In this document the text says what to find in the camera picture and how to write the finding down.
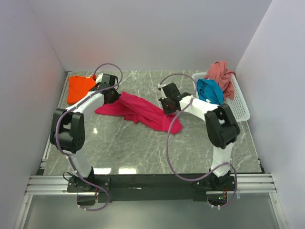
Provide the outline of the magenta t shirt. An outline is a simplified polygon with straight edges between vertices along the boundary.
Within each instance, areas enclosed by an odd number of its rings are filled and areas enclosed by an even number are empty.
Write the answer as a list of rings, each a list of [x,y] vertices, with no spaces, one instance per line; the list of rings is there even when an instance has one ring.
[[[125,91],[121,93],[118,101],[97,108],[95,113],[98,115],[122,116],[126,121],[132,121],[135,124],[142,123],[155,131],[164,132],[169,130],[175,117],[174,114],[166,115],[156,105]]]

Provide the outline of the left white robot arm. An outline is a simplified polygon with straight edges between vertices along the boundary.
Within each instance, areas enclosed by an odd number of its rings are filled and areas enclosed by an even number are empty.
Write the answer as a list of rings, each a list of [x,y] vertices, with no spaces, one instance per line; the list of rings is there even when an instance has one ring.
[[[66,109],[58,108],[53,113],[50,143],[65,155],[78,186],[85,192],[95,187],[94,170],[83,149],[85,117],[97,108],[119,100],[118,86],[117,76],[103,73],[80,101]]]

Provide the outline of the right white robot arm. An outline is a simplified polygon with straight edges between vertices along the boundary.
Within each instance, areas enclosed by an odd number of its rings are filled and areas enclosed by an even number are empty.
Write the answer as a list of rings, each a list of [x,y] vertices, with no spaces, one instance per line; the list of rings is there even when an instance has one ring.
[[[231,153],[234,142],[240,134],[239,125],[231,111],[231,108],[224,105],[217,105],[205,102],[196,98],[190,93],[180,93],[176,84],[158,85],[162,92],[159,101],[163,111],[167,115],[174,115],[166,137],[166,159],[171,171],[176,177],[183,181],[197,182],[209,178],[209,185],[214,190],[220,190],[225,186],[230,177]],[[171,130],[181,113],[192,114],[205,122],[206,131],[210,143],[213,145],[213,160],[210,171],[199,178],[185,178],[179,175],[171,164],[168,141]]]

